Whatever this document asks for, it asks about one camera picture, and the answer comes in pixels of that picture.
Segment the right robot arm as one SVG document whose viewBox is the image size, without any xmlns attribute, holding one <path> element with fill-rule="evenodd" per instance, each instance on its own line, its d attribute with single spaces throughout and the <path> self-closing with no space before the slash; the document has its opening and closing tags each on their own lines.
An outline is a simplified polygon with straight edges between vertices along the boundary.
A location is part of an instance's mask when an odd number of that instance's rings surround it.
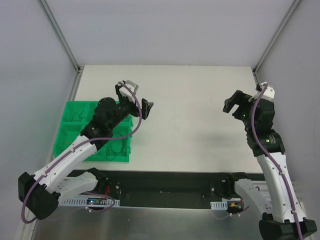
<svg viewBox="0 0 320 240">
<path fill-rule="evenodd" d="M 225 184 L 230 197 L 240 196 L 258 217 L 259 232 L 264 240 L 304 240 L 318 228 L 307 219 L 291 182 L 285 147 L 273 129 L 275 106 L 272 98 L 261 91 L 255 96 L 237 90 L 224 102 L 223 112 L 232 114 L 244 124 L 247 144 L 259 163 L 269 198 L 262 195 L 243 173 L 235 173 Z"/>
</svg>

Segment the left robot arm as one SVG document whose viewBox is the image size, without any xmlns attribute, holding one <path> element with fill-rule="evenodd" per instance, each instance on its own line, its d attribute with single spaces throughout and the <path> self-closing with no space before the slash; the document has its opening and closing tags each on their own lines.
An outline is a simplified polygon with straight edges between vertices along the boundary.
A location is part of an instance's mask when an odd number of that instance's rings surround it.
<svg viewBox="0 0 320 240">
<path fill-rule="evenodd" d="M 75 167 L 97 153 L 109 141 L 115 140 L 114 129 L 129 115 L 146 120 L 153 102 L 130 101 L 111 97 L 98 101 L 92 119 L 75 140 L 52 162 L 33 174 L 24 172 L 18 178 L 18 198 L 22 202 L 21 220 L 30 224 L 48 218 L 60 203 L 89 192 L 105 197 L 107 177 L 95 167 L 72 179 L 65 179 Z"/>
</svg>

